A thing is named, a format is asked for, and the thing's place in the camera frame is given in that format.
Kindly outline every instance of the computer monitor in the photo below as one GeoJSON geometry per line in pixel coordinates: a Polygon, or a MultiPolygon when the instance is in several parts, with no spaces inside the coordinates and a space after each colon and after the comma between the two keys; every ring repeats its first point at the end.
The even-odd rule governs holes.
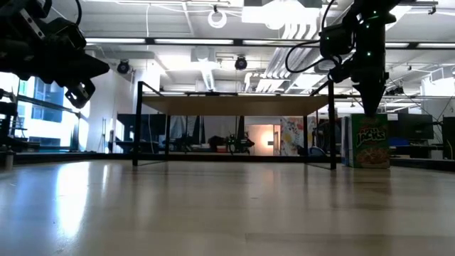
{"type": "Polygon", "coordinates": [[[429,114],[398,114],[399,131],[406,139],[433,139],[432,123],[429,114]]]}
{"type": "MultiPolygon", "coordinates": [[[[134,126],[136,122],[135,114],[118,114],[117,120],[124,126],[124,141],[132,141],[134,126]]],[[[143,114],[141,116],[141,140],[149,142],[150,137],[156,140],[157,136],[166,133],[165,114],[143,114]]]]}

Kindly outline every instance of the wall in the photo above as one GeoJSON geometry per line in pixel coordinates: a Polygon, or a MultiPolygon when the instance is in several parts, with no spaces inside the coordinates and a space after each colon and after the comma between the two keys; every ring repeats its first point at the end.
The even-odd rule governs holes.
{"type": "MultiPolygon", "coordinates": [[[[431,81],[429,78],[422,80],[422,94],[428,96],[452,96],[455,93],[454,79],[440,79],[431,81]]],[[[425,100],[422,103],[422,114],[431,114],[433,121],[439,118],[439,121],[443,120],[443,117],[455,117],[455,101],[451,100],[425,100]]],[[[429,143],[442,143],[441,127],[433,127],[435,138],[429,140],[429,143]]]]}
{"type": "Polygon", "coordinates": [[[106,141],[114,126],[117,113],[132,114],[135,86],[131,75],[124,77],[110,70],[92,79],[96,91],[81,113],[79,145],[81,150],[104,152],[102,148],[102,119],[107,120],[106,141]]]}
{"type": "Polygon", "coordinates": [[[254,148],[250,149],[253,156],[273,156],[273,125],[248,125],[246,131],[250,139],[255,143],[254,148]]]}

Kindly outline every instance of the ceiling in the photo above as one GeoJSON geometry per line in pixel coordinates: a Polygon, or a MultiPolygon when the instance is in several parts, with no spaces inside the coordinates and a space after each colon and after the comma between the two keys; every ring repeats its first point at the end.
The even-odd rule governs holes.
{"type": "MultiPolygon", "coordinates": [[[[93,2],[82,0],[82,23],[80,29],[86,37],[146,37],[146,12],[148,5],[126,5],[114,1],[93,2]]],[[[328,23],[332,23],[352,0],[337,0],[337,4],[328,13],[328,23]]],[[[413,7],[392,28],[387,31],[387,41],[455,41],[455,30],[450,24],[455,23],[455,1],[438,0],[437,12],[428,15],[429,6],[413,7]]],[[[148,10],[148,37],[179,37],[179,38],[282,38],[285,30],[272,30],[260,23],[243,23],[241,16],[243,0],[231,1],[230,7],[220,6],[222,11],[231,11],[227,15],[227,23],[222,28],[213,28],[208,23],[208,11],[211,6],[152,5],[148,10]]],[[[50,18],[64,16],[74,21],[77,9],[74,0],[54,1],[50,18]]],[[[153,52],[166,73],[161,77],[161,84],[166,88],[173,85],[191,85],[202,80],[201,72],[192,69],[190,65],[191,49],[193,46],[90,46],[97,51],[97,57],[107,59],[112,64],[118,63],[122,53],[153,52]]],[[[263,73],[274,56],[275,48],[260,47],[213,47],[220,68],[213,71],[216,80],[236,80],[243,82],[248,72],[263,73]],[[248,69],[236,71],[234,62],[238,55],[244,55],[248,61],[248,69]]],[[[308,54],[302,54],[302,62],[309,65],[318,56],[317,49],[308,54]]],[[[393,80],[401,78],[405,92],[418,93],[420,78],[429,73],[417,70],[431,70],[439,65],[455,65],[455,50],[388,50],[387,69],[393,80]]],[[[131,59],[130,63],[136,69],[146,67],[146,60],[131,59]]],[[[294,81],[296,77],[289,76],[285,80],[294,81]]],[[[350,80],[336,85],[339,92],[351,89],[350,80]]],[[[290,90],[289,93],[301,93],[303,90],[290,90]]]]}

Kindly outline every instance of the pipe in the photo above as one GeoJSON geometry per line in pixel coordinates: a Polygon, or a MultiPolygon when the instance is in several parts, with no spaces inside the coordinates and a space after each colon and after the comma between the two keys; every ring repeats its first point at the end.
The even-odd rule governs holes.
{"type": "MultiPolygon", "coordinates": [[[[307,25],[305,23],[300,24],[300,31],[297,33],[296,39],[302,39],[306,35],[309,34],[309,28],[311,28],[311,25],[307,25]]],[[[289,56],[289,67],[294,68],[295,62],[301,57],[302,54],[304,54],[305,51],[308,51],[308,49],[305,48],[297,48],[291,56],[289,56]]],[[[289,75],[287,75],[288,71],[286,69],[286,66],[283,65],[281,68],[281,72],[279,76],[281,78],[287,78],[289,75]]]]}
{"type": "Polygon", "coordinates": [[[194,37],[194,29],[193,29],[193,24],[191,23],[190,20],[190,14],[187,12],[188,8],[186,6],[186,2],[182,3],[182,9],[185,11],[185,18],[186,22],[188,23],[188,27],[190,28],[191,35],[194,37]]]}
{"type": "MultiPolygon", "coordinates": [[[[291,28],[290,24],[288,24],[288,23],[284,24],[284,32],[283,32],[282,39],[287,39],[290,28],[291,28]]],[[[264,72],[266,78],[272,78],[271,69],[277,63],[277,58],[278,58],[280,52],[281,52],[281,48],[275,49],[272,59],[270,60],[269,65],[267,66],[267,68],[265,69],[265,72],[264,72]]]]}
{"type": "MultiPolygon", "coordinates": [[[[288,35],[287,39],[293,39],[294,36],[296,35],[298,27],[299,27],[299,25],[297,25],[297,24],[291,24],[290,26],[291,26],[291,30],[289,32],[289,35],[288,35]]],[[[279,78],[278,72],[282,69],[282,67],[284,65],[284,61],[286,61],[286,55],[287,55],[288,52],[289,52],[289,49],[287,49],[287,48],[282,48],[281,49],[278,62],[274,66],[274,69],[272,70],[272,77],[273,78],[276,78],[276,79],[279,78]]]]}

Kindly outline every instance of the window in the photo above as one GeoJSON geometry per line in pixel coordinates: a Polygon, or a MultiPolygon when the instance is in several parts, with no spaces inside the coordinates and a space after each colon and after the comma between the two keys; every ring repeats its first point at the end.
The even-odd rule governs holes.
{"type": "Polygon", "coordinates": [[[41,79],[35,78],[35,93],[34,98],[53,104],[63,105],[64,89],[58,86],[55,82],[46,84],[41,79]]]}
{"type": "Polygon", "coordinates": [[[16,128],[23,128],[25,122],[26,107],[24,105],[17,106],[16,128]]]}
{"type": "MultiPolygon", "coordinates": [[[[44,83],[41,79],[35,79],[35,92],[33,97],[57,105],[63,104],[63,88],[53,83],[51,85],[44,83]]],[[[52,110],[40,106],[33,106],[31,111],[32,119],[39,119],[50,122],[62,122],[62,111],[52,110]]]]}
{"type": "Polygon", "coordinates": [[[29,142],[39,142],[40,146],[60,146],[60,139],[30,137],[29,142]]]}
{"type": "Polygon", "coordinates": [[[19,81],[19,94],[26,95],[27,94],[27,81],[19,81]]]}

